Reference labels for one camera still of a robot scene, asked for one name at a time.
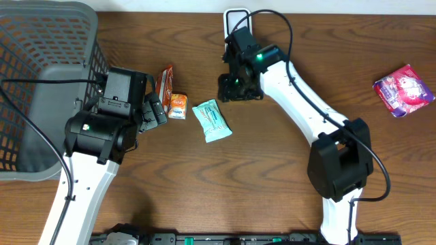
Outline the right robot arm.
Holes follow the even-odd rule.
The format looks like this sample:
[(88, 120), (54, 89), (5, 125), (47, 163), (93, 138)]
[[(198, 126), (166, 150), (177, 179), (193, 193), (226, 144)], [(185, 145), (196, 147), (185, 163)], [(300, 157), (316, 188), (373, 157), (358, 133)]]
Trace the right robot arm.
[(322, 196), (320, 233), (329, 244), (349, 244), (358, 235), (356, 211), (349, 208), (373, 173), (371, 138), (360, 118), (348, 120), (327, 105), (304, 82), (276, 45), (259, 45), (242, 27), (225, 37), (223, 62), (229, 73), (219, 77), (222, 102), (271, 97), (302, 131), (310, 146), (307, 175)]

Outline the orange brown snack packet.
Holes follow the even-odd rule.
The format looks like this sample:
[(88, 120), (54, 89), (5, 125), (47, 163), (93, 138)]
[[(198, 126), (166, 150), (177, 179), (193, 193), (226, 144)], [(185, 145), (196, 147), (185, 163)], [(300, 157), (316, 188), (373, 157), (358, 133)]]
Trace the orange brown snack packet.
[(156, 93), (161, 101), (163, 111), (167, 114), (172, 96), (173, 66), (169, 65), (160, 74), (156, 81)]

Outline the teal tissue pack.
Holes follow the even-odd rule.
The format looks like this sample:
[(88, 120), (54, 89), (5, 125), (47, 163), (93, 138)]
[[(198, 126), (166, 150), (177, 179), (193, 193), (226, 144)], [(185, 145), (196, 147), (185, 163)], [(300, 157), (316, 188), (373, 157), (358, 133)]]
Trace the teal tissue pack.
[(223, 139), (232, 134), (215, 99), (201, 103), (193, 107), (192, 110), (203, 128), (206, 143)]

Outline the red purple snack packet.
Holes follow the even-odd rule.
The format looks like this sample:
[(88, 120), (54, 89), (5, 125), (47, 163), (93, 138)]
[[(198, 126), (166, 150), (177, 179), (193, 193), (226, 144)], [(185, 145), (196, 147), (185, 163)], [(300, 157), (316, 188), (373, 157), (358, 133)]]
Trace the red purple snack packet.
[(394, 117), (404, 117), (434, 102), (435, 96), (410, 64), (376, 81), (373, 90)]

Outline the small orange tissue pack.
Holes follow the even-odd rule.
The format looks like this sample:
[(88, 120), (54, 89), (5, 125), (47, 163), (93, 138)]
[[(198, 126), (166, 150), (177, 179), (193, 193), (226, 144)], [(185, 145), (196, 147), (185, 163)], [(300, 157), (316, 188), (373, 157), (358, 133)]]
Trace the small orange tissue pack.
[(173, 119), (186, 119), (188, 98), (183, 94), (172, 94), (168, 117)]

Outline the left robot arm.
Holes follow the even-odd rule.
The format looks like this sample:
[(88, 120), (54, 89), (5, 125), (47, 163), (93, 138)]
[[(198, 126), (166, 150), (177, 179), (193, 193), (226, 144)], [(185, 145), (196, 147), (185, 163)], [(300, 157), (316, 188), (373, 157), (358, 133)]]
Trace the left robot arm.
[(40, 244), (87, 244), (110, 183), (139, 134), (166, 123), (153, 76), (118, 67), (96, 75), (103, 89), (65, 125), (57, 193)]

